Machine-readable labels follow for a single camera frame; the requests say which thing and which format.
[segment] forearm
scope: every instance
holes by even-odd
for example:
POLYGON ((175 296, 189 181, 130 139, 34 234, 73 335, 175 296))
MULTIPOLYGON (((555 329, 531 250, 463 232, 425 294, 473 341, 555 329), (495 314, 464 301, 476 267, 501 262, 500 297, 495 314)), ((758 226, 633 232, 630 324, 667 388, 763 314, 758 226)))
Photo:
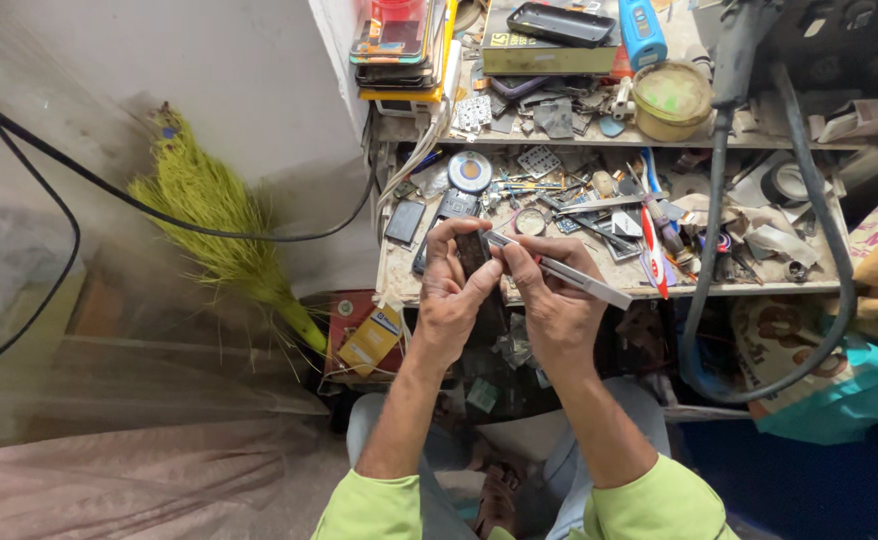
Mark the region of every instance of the forearm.
POLYGON ((443 374, 421 351, 409 351, 355 472, 381 480, 416 473, 443 374))
POLYGON ((591 354, 543 363, 597 488, 638 480, 658 454, 602 385, 591 354))

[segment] man's right hand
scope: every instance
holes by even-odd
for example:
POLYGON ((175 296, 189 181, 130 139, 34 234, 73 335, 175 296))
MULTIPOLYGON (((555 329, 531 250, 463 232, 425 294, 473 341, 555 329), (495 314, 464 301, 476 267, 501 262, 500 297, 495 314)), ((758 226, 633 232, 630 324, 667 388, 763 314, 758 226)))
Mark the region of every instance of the man's right hand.
POLYGON ((502 254, 525 302, 529 342, 536 360, 546 371, 586 365, 592 369, 592 347, 608 304, 558 277, 543 276, 526 250, 603 281, 595 261, 575 238, 523 234, 516 240, 520 245, 508 244, 502 254))

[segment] jeans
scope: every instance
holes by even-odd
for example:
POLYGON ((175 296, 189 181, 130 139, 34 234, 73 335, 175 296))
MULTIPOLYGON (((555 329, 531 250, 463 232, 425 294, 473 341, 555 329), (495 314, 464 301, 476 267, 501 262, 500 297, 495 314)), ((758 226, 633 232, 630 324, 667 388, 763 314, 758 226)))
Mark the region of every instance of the jeans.
MULTIPOLYGON (((603 384, 656 451, 669 456, 665 419, 659 403, 630 378, 609 378, 603 384)), ((367 394, 355 402, 346 435, 352 467, 359 460, 384 403, 382 394, 367 394)), ((434 474, 466 468, 471 460, 471 444, 464 440, 460 434, 453 435, 437 425, 429 427, 418 470, 423 540, 476 538, 434 474)), ((539 481, 529 478, 516 494, 517 538, 531 537, 549 529, 546 540, 562 540, 570 528, 580 530, 591 489, 592 479, 585 460, 571 426, 567 425, 565 434, 543 464, 542 478, 539 481)))

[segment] metal tweezers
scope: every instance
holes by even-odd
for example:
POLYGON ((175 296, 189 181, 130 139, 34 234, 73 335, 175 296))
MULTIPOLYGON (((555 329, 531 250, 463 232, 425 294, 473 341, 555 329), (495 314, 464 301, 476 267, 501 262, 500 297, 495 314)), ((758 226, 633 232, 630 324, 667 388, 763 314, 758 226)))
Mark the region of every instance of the metal tweezers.
MULTIPOLYGON (((516 240, 512 240, 494 230, 487 231, 483 234, 483 238, 489 241, 489 245, 495 246, 499 249, 504 248, 506 244, 518 243, 516 240)), ((539 266, 541 266, 543 271, 548 272, 577 289, 582 289, 588 292, 599 300, 612 304, 620 310, 627 310, 629 304, 632 302, 632 295, 614 289, 605 283, 602 283, 595 277, 583 274, 575 268, 548 256, 541 255, 539 266)))

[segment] hand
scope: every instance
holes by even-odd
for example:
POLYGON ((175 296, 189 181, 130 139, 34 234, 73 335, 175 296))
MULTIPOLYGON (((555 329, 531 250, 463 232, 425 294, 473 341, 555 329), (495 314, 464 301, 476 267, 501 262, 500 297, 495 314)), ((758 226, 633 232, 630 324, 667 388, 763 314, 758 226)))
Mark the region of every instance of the hand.
POLYGON ((546 370, 556 364, 567 366, 564 362, 588 363, 591 369, 595 335, 608 304, 558 277, 543 276, 526 248, 604 281, 595 261, 575 238, 521 234, 516 240, 521 245, 508 244, 501 255, 525 302, 529 342, 536 360, 546 370))
POLYGON ((441 373, 462 355, 479 305, 498 289, 502 278, 502 263, 493 258, 466 282, 453 238, 492 227, 487 219, 457 217, 445 220, 425 237, 419 322, 409 352, 415 353, 415 358, 428 359, 441 373))

